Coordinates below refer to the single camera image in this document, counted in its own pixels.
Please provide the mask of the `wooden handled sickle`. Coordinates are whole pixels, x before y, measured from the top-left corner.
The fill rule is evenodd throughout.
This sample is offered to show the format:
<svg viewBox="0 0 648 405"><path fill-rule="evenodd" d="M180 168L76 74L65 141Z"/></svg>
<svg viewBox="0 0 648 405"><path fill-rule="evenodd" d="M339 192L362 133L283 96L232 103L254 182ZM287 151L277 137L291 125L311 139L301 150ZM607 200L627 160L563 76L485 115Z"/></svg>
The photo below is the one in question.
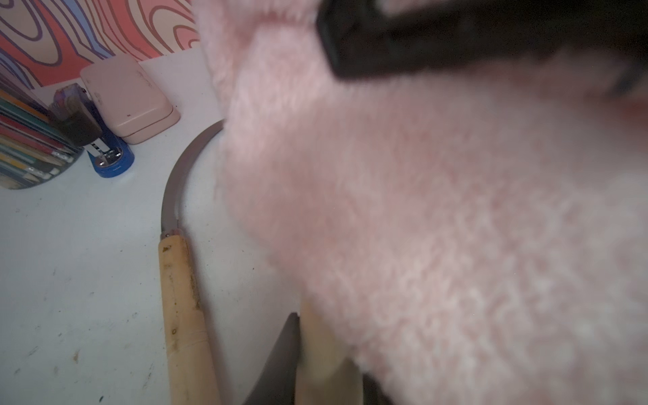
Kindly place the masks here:
<svg viewBox="0 0 648 405"><path fill-rule="evenodd" d="M182 233L180 205L197 158L224 128L218 121L182 152L167 180L158 245L165 349L173 404L219 404L220 393L192 253Z"/></svg>
<svg viewBox="0 0 648 405"><path fill-rule="evenodd" d="M296 404L362 404L363 377L347 350L306 298L300 305Z"/></svg>

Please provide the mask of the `pink terry rag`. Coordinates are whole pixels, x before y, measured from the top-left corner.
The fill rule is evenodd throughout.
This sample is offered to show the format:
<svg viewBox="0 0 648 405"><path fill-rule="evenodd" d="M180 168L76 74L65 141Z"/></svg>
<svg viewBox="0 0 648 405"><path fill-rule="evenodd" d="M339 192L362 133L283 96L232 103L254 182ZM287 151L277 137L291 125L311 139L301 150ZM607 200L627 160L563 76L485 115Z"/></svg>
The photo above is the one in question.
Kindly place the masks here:
<svg viewBox="0 0 648 405"><path fill-rule="evenodd" d="M647 82L561 52L344 82L314 1L196 1L222 186L397 404L647 401Z"/></svg>

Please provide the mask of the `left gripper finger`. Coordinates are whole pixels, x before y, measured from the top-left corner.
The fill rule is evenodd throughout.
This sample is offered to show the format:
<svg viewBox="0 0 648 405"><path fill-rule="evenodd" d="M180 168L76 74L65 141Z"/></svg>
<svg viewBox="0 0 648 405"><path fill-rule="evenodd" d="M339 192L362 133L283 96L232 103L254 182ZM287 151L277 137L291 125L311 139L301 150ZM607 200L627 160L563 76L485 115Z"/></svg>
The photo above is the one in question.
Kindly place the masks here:
<svg viewBox="0 0 648 405"><path fill-rule="evenodd" d="M300 317L293 312L283 324L261 375L244 404L293 405L300 353Z"/></svg>

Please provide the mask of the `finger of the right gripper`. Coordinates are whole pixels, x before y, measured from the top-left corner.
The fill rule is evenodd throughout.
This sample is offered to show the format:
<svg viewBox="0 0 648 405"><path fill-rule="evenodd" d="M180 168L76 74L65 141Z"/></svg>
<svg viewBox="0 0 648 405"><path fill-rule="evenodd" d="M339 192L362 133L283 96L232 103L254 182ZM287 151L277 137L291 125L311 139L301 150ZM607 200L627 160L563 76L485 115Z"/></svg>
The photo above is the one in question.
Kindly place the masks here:
<svg viewBox="0 0 648 405"><path fill-rule="evenodd" d="M645 1L450 1L388 15L375 1L324 1L317 33L341 79L454 69L568 50L645 60Z"/></svg>

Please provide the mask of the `pink eraser block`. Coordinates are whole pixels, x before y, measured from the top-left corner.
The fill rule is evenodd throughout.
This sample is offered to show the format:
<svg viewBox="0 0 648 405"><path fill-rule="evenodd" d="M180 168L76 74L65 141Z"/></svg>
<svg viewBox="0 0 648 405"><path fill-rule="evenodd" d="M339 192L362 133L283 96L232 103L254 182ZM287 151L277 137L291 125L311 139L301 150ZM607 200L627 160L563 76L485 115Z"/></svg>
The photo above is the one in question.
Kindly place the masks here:
<svg viewBox="0 0 648 405"><path fill-rule="evenodd" d="M128 144L140 144L177 124L181 114L128 54L91 64L80 77L106 126Z"/></svg>

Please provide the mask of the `pencil cup on table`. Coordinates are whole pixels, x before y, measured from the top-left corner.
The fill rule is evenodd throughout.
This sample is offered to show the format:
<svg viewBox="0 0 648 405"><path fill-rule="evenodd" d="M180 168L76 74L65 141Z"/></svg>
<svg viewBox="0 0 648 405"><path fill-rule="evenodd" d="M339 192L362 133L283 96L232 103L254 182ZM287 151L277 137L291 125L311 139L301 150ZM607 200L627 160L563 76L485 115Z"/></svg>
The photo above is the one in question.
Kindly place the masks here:
<svg viewBox="0 0 648 405"><path fill-rule="evenodd" d="M33 92L1 67L1 187L22 190L49 182L83 153L52 126Z"/></svg>

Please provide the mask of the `blue black stapler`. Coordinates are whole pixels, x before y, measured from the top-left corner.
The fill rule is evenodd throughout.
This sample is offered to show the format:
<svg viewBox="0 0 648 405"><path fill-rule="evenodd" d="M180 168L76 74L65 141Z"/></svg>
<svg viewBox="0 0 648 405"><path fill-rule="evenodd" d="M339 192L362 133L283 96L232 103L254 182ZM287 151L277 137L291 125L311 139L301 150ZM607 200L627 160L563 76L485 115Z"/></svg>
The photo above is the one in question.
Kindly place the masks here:
<svg viewBox="0 0 648 405"><path fill-rule="evenodd" d="M95 103L80 85L70 84L58 89L48 109L52 125L70 143L87 152L100 177L118 177L135 162L133 151L108 128Z"/></svg>

